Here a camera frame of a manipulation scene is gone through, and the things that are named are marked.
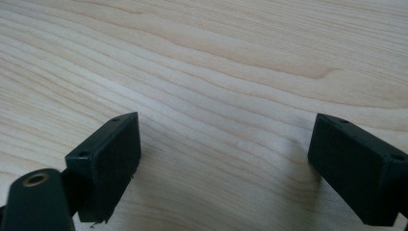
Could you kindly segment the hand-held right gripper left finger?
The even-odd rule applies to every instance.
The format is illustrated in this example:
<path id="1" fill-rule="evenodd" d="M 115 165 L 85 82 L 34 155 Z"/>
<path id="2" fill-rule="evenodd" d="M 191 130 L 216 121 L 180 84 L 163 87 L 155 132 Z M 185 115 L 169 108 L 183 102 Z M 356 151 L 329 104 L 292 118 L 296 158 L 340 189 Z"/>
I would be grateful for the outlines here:
<path id="1" fill-rule="evenodd" d="M 69 212 L 81 222 L 108 221 L 140 157 L 139 115 L 133 112 L 107 121 L 65 156 Z"/>

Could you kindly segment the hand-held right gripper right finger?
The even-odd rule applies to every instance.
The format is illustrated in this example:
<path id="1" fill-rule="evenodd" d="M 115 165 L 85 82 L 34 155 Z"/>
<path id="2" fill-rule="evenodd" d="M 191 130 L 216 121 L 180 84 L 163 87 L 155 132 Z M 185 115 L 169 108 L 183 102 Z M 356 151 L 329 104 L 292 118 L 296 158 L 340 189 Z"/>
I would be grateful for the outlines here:
<path id="1" fill-rule="evenodd" d="M 308 161 L 363 223 L 392 226 L 399 214 L 408 218 L 408 154 L 389 143 L 318 114 Z"/>

